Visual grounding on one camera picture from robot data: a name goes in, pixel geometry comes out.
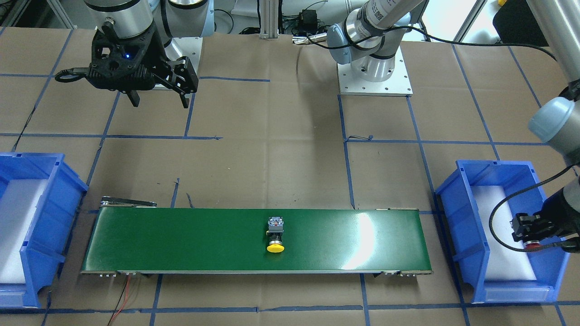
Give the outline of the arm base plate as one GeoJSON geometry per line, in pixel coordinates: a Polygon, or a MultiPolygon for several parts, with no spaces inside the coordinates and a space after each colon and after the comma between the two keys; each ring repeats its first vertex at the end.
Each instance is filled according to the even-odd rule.
{"type": "Polygon", "coordinates": [[[189,57],[192,66],[197,71],[201,59],[203,38],[173,38],[165,47],[165,54],[170,61],[178,61],[181,57],[189,57]]]}
{"type": "Polygon", "coordinates": [[[407,97],[414,94],[401,48],[386,60],[367,56],[336,67],[342,95],[407,97]]]}

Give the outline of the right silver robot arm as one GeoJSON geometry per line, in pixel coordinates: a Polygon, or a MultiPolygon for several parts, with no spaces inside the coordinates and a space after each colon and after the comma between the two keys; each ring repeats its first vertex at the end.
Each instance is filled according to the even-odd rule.
{"type": "Polygon", "coordinates": [[[86,0],[85,6],[97,27],[84,76],[92,86],[120,91],[137,107],[138,91],[162,85],[190,105],[198,76],[176,39],[213,33],[213,1],[86,0]]]}

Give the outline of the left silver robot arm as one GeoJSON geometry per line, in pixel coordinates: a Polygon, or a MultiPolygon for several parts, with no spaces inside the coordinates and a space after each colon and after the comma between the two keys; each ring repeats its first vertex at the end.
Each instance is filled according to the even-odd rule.
{"type": "MultiPolygon", "coordinates": [[[[545,103],[528,122],[529,130],[563,156],[566,173],[579,165],[579,2],[577,0],[529,0],[527,2],[554,59],[563,70],[567,87],[545,103]]],[[[408,23],[401,19],[419,5],[418,0],[369,0],[352,11],[342,24],[327,31],[327,46],[339,64],[377,56],[394,56],[408,23]]],[[[530,253],[558,247],[568,253],[579,252],[579,180],[553,194],[540,211],[518,213],[513,218],[513,240],[519,249],[504,243],[494,230],[494,217],[503,204],[528,192],[524,188],[501,200],[488,221],[491,235],[501,246],[530,253]]]]}

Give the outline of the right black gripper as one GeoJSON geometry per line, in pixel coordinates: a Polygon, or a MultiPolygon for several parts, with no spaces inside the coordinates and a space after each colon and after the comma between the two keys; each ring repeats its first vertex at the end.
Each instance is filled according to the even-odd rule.
{"type": "Polygon", "coordinates": [[[133,107],[139,107],[137,91],[148,91],[160,83],[179,94],[184,109],[198,90],[198,77],[189,58],[169,60],[157,30],[147,29],[133,38],[110,41],[96,31],[86,79],[99,89],[128,93],[133,107]]]}

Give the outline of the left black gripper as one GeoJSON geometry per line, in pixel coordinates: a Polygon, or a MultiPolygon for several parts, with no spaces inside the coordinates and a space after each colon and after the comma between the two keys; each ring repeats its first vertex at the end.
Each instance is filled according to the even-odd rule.
{"type": "Polygon", "coordinates": [[[512,237],[517,243],[563,238],[579,233],[580,191],[562,188],[547,198],[540,211],[528,215],[516,213],[511,221],[512,237]]]}

